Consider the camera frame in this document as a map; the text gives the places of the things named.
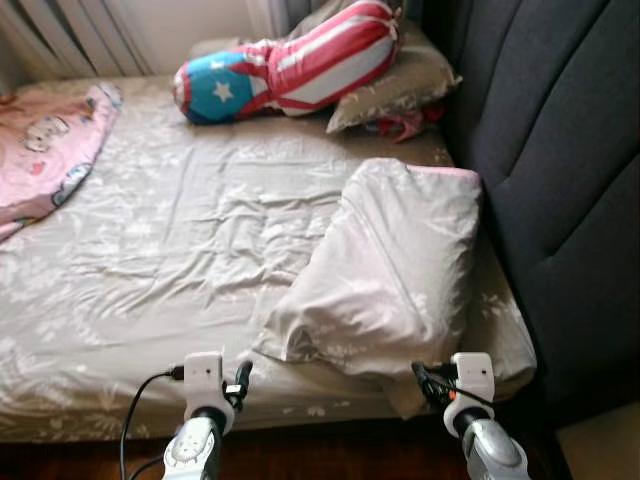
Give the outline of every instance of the upholstered headboard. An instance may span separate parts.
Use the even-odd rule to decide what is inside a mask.
[[[637,0],[428,0],[464,77],[442,128],[486,220],[558,423],[638,395]]]

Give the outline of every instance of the white star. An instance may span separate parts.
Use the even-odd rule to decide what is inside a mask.
[[[213,91],[213,94],[216,95],[222,103],[226,102],[229,98],[233,98],[231,87],[228,83],[216,82],[216,89]]]

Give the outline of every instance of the black cable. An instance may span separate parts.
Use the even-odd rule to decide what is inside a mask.
[[[422,365],[419,362],[414,362],[411,364],[411,368],[413,369],[414,373],[418,376],[422,376],[422,377],[426,377],[428,381],[435,383],[436,385],[440,385],[441,387],[446,388],[447,390],[452,390],[456,393],[459,393],[461,395],[464,395],[466,397],[472,398],[473,400],[475,400],[476,402],[479,402],[480,404],[489,407],[489,408],[494,408],[494,405],[492,402],[489,402],[488,400],[485,400],[482,397],[479,397],[478,395],[475,395],[471,392],[467,392],[466,390],[463,390],[462,388],[458,388],[454,385],[449,385],[443,381],[440,381],[435,375],[430,374],[427,369],[425,368],[424,365]]]
[[[138,388],[138,391],[135,397],[133,397],[133,400],[131,401],[131,405],[129,406],[129,411],[127,412],[127,416],[125,417],[124,423],[122,424],[122,433],[120,435],[120,480],[127,480],[127,469],[125,467],[125,459],[124,459],[124,442],[127,438],[127,433],[129,432],[129,424],[131,423],[131,417],[133,416],[133,411],[135,410],[136,405],[138,404],[138,400],[140,400],[140,395],[142,395],[142,392],[147,387],[147,385],[149,385],[156,378],[170,377],[170,376],[172,376],[172,371],[158,373],[156,375],[152,375],[151,377],[147,378],[144,381],[144,383],[140,385],[140,388]]]
[[[149,468],[153,467],[154,465],[157,465],[159,463],[162,463],[162,460],[164,459],[164,455],[159,455],[156,458],[149,460],[147,463],[140,465],[135,472],[133,472],[131,474],[131,476],[129,477],[129,480],[136,480],[136,478],[138,477],[138,475],[140,475],[142,472],[144,472],[145,470],[148,470]]]

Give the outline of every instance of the mattress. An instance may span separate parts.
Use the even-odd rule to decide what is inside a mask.
[[[327,115],[188,125],[170,79],[117,79],[124,103],[93,172],[45,220],[0,243],[0,441],[119,436],[140,383],[190,352],[254,361],[236,428],[396,416],[376,384],[249,349],[370,157],[451,165],[437,130],[396,145],[324,133]],[[38,85],[80,94],[88,81]],[[530,381],[531,340],[481,235],[461,350],[488,351],[500,398]],[[180,384],[153,383],[133,435],[173,434]]]

